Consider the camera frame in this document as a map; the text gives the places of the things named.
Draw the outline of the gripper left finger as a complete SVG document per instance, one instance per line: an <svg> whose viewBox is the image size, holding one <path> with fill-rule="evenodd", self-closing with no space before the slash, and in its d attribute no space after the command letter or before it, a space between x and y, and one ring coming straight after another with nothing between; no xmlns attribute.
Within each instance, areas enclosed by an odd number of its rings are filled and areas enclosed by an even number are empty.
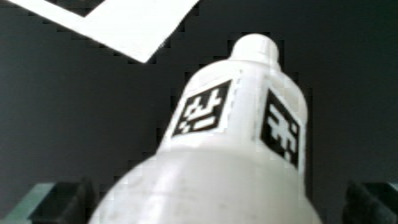
<svg viewBox="0 0 398 224"><path fill-rule="evenodd" d="M39 183L3 217L3 224L88 224L94 205L88 181Z"/></svg>

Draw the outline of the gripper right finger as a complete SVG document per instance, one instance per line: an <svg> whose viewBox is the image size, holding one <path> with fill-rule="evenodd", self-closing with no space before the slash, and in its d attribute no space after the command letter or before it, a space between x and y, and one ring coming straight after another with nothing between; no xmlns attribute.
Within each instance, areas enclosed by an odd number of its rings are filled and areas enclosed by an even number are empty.
<svg viewBox="0 0 398 224"><path fill-rule="evenodd" d="M349 182L342 224L398 224L398 183Z"/></svg>

